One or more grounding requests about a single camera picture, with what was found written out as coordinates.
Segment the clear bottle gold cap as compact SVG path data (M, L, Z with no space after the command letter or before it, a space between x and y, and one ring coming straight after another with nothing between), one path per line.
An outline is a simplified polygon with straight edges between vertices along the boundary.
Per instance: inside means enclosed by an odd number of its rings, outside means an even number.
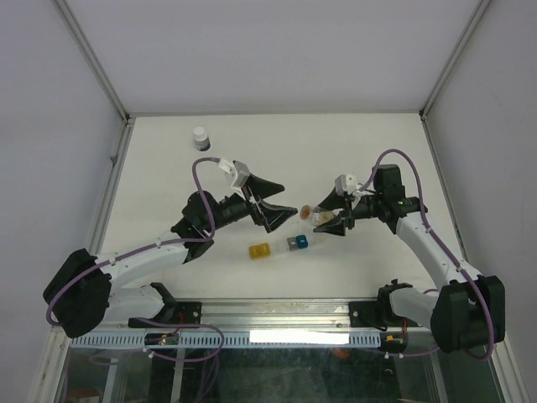
M333 218L336 214L333 211L327 211L319 206L304 205L299 211L300 218L312 225L318 227L323 225Z

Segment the weekly pill organizer strip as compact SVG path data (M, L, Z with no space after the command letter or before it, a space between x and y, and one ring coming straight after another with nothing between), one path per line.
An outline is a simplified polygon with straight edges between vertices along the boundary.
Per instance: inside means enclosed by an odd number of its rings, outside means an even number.
M326 241L322 234L299 234L275 241L253 244L248 247L251 260L268 259L283 254L306 251L319 247Z

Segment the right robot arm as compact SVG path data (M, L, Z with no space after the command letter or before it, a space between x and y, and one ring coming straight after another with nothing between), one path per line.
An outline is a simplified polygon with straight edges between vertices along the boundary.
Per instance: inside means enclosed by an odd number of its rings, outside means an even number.
M393 280L379 288L373 308L357 316L384 330L410 320L428 328L444 353L483 346L492 350L505 338L505 288L495 275L485 276L456 257L426 221L427 209L408 197L397 165L381 165L373 175L373 189L361 192L354 175L336 178L331 193L320 203L334 212L318 233L343 236L358 220L376 218L403 241L425 267L436 295Z

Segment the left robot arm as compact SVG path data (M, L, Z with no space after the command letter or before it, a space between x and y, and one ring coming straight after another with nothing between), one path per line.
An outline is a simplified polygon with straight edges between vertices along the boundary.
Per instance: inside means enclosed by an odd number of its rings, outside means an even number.
M146 245L103 255L77 249L43 292L47 321L61 327L69 338L106 322L125 322L132 328L195 323L163 283L138 288L131 283L199 259L214 244L217 230L244 218L251 218L267 233L275 231L298 213L295 207L266 201L282 191L284 186L255 175L220 201L199 189L189 196L182 218Z

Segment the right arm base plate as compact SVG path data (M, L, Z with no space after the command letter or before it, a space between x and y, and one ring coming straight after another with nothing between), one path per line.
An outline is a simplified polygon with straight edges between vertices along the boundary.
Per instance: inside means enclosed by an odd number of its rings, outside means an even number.
M402 329L404 324L407 327L430 324L430 316L400 317L390 306L377 300L350 301L347 306L351 328L371 327L386 332L391 327Z

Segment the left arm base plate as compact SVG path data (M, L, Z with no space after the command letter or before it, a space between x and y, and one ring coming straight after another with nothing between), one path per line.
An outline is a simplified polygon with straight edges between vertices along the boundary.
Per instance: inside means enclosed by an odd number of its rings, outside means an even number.
M185 324L199 324L201 321L200 301L167 302L164 307L148 321L168 324L172 327Z

